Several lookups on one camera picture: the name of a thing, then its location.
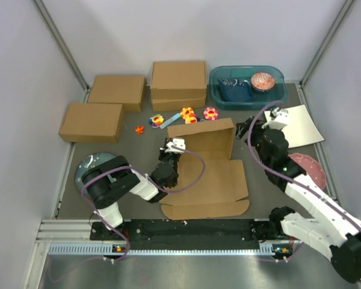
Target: cardboard box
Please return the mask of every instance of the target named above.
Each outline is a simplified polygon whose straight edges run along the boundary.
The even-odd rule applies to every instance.
[[[238,216],[250,204],[242,160],[230,160],[235,127],[231,119],[218,119],[168,127],[169,137],[183,137],[186,148],[206,163],[205,174],[190,189],[168,194],[160,203],[173,220]],[[178,166],[179,190],[200,174],[202,164],[191,154],[182,154]]]
[[[204,61],[154,62],[152,99],[205,98],[207,91]]]
[[[200,108],[204,107],[206,98],[191,99],[151,99],[153,111],[180,111],[183,107]]]
[[[121,104],[70,104],[59,135],[65,141],[115,143],[124,118]]]
[[[98,75],[88,103],[123,104],[126,111],[142,111],[145,88],[142,75]]]

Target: black linear rail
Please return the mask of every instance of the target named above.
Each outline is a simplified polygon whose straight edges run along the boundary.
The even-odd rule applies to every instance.
[[[92,224],[91,240],[122,240],[105,228]],[[273,240],[268,222],[252,219],[140,220],[117,228],[128,236],[133,250],[237,250],[258,249],[262,240]]]

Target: cardboard box lid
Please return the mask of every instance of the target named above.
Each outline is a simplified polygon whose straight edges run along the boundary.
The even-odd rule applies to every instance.
[[[173,219],[202,219],[237,216],[244,213],[249,200],[242,160],[229,160],[233,146],[234,124],[220,119],[168,127],[169,137],[183,137],[186,148],[201,155],[206,170],[192,188],[168,194],[160,203],[163,213]],[[178,165],[180,190],[199,176],[202,164],[190,154],[182,154]]]
[[[151,89],[206,89],[205,61],[154,62]]]
[[[121,104],[83,104],[72,102],[67,110],[60,135],[118,137],[123,115]]]
[[[234,142],[235,128],[232,119],[217,119],[188,125],[172,125],[167,127],[168,137],[183,137],[186,148],[208,160],[229,160]],[[181,162],[199,160],[183,154]]]
[[[98,75],[88,102],[140,104],[146,79],[143,75]]]

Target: pink bowl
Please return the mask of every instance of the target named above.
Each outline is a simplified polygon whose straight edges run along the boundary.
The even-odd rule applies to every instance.
[[[326,173],[319,162],[309,155],[299,154],[298,152],[289,155],[289,157],[307,172],[319,188],[322,190],[326,188]]]

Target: gray table surface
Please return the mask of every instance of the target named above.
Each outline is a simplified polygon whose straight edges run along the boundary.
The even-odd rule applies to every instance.
[[[88,256],[49,256],[58,279]],[[330,262],[309,246],[303,246],[289,263],[261,261],[258,256],[128,256],[120,263],[90,261],[61,282],[48,278],[40,289],[352,289]]]
[[[295,84],[288,84],[289,97],[285,107],[300,105]],[[148,120],[155,113],[150,103],[150,90],[146,90],[144,109],[141,113],[127,112],[123,122],[123,128],[118,143],[77,143],[69,170],[68,180],[63,194],[61,207],[58,213],[59,219],[87,219],[92,210],[85,203],[75,187],[75,170],[80,162],[88,155],[96,152],[111,152],[116,155],[124,155],[130,164],[150,173],[158,163],[159,148],[163,145],[167,135],[166,129],[151,128]],[[213,101],[208,98],[206,106],[214,107]],[[198,115],[202,115],[204,108],[196,109]],[[161,113],[165,119],[174,115],[177,111]],[[233,122],[243,122],[249,116],[255,115],[255,111],[219,111],[219,118],[231,117]],[[137,135],[135,127],[144,125],[145,132]],[[300,152],[308,154],[317,159],[313,145],[291,149],[291,153]],[[256,164],[251,157],[246,144],[242,140],[235,140],[232,152],[232,159],[241,159],[244,162],[245,176],[248,186],[249,209],[242,215],[235,218],[241,219],[265,219],[275,207],[289,206],[304,217],[310,217],[307,211],[296,201],[287,197],[276,186],[267,180],[264,171]],[[133,194],[127,194],[119,201],[119,208],[124,219],[166,219],[160,204],[150,204]]]

